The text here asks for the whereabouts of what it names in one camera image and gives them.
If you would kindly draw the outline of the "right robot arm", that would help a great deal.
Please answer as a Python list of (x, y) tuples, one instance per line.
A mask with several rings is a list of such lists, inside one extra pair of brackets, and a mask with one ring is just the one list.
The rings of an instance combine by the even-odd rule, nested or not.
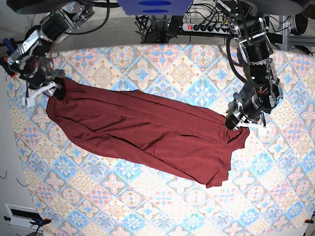
[(62, 85), (55, 82), (54, 71), (48, 69), (45, 60), (56, 44), (93, 16), (96, 3), (92, 0), (8, 0), (6, 4), (17, 14), (47, 14), (29, 29), (22, 43), (7, 38), (3, 41), (8, 55), (1, 57), (0, 64), (8, 75), (19, 75), (27, 88), (34, 91), (22, 99), (30, 108), (39, 94), (53, 96), (56, 91), (62, 91)]

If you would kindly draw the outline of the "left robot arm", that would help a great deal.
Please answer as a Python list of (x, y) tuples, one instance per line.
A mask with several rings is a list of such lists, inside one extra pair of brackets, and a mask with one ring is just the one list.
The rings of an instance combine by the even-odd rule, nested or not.
[[(277, 77), (271, 55), (273, 49), (267, 36), (265, 17), (268, 15), (294, 15), (302, 12), (307, 0), (219, 0), (216, 6), (228, 19), (226, 52), (236, 77), (249, 89), (248, 98), (237, 98), (232, 112), (226, 118), (226, 127), (255, 127), (265, 113), (277, 106), (283, 90)], [(248, 66), (246, 77), (236, 70), (230, 51), (234, 39)]]

